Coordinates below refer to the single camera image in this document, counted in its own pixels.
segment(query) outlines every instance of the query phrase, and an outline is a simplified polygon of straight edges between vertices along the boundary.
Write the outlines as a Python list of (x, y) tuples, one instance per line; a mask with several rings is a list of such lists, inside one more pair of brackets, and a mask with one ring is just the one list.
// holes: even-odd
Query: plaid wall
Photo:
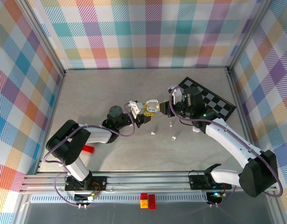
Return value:
[(60, 83), (15, 0), (0, 0), (0, 224), (9, 223)]
[(287, 0), (272, 2), (235, 73), (256, 144), (277, 156), (287, 211)]
[(69, 69), (225, 67), (259, 4), (256, 0), (29, 3)]

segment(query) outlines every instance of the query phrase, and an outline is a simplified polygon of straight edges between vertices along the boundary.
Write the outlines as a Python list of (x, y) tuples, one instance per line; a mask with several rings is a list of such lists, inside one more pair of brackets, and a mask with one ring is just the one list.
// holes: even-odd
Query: red lego brick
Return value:
[(147, 193), (141, 193), (140, 200), (147, 200)]
[(91, 154), (92, 154), (92, 153), (95, 151), (95, 147), (85, 145), (85, 146), (83, 147), (82, 151), (85, 151), (85, 152), (88, 152), (88, 153), (91, 153)]
[(148, 195), (148, 208), (150, 210), (155, 210), (157, 208), (155, 195)]

